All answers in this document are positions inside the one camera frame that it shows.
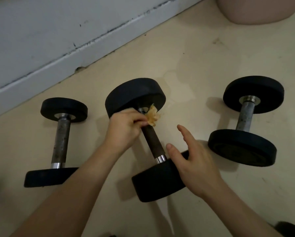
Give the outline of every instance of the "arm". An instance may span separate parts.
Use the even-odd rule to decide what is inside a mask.
[[[212,156],[191,133],[181,125],[177,128],[188,145],[189,159],[171,144],[166,148],[186,187],[212,208],[234,237],[280,237],[228,187]]]
[[[134,109],[114,114],[103,144],[11,237],[81,236],[110,170],[148,125],[146,120]]]

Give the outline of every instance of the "black dumbbell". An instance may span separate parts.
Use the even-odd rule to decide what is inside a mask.
[[[246,76],[232,81],[225,89],[224,103],[239,111],[235,130],[213,131],[208,146],[216,154],[250,166],[271,166],[277,149],[263,137],[249,133],[253,114],[278,108],[284,100],[284,87],[264,76]]]
[[[63,184],[78,169],[65,168],[68,137],[71,123],[86,120],[87,112],[87,106],[77,100],[55,97],[43,101],[41,115],[58,122],[51,168],[27,172],[24,187]]]
[[[142,114],[154,104],[160,110],[166,97],[159,84],[149,78],[138,78],[127,81],[115,88],[106,98],[105,106],[109,118],[116,112],[134,108]],[[167,159],[165,151],[152,126],[142,127],[142,132],[151,149],[156,165],[133,176],[132,182],[138,198],[150,202],[185,187],[172,160]],[[182,153],[188,159],[189,152]]]

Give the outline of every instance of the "baseboard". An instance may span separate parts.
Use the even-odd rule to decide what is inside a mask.
[[[0,89],[0,115],[201,0],[169,0]]]

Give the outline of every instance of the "beige pot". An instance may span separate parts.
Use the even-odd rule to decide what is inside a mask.
[[[217,0],[221,12],[237,24],[265,24],[295,13],[295,0]]]

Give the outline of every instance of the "beige floor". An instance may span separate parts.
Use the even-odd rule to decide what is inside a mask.
[[[277,161],[258,168],[214,158],[226,182],[265,220],[295,223],[295,15],[238,26],[205,0],[0,116],[0,236],[8,236],[56,188],[23,187],[27,171],[48,168],[51,161],[56,122],[40,115],[44,99],[68,97],[88,106],[86,122],[71,127],[66,165],[75,167],[101,143],[108,123],[104,101],[117,85],[138,77],[157,80],[167,101],[156,132],[164,144],[183,151],[177,124],[200,140],[235,127],[238,113],[221,97],[228,83],[246,75],[269,76],[285,87],[282,106],[255,115],[251,127],[276,145]],[[167,200],[141,203],[130,177],[151,161],[141,136],[112,169],[83,236],[173,236],[169,223],[175,236],[230,236],[186,188]]]

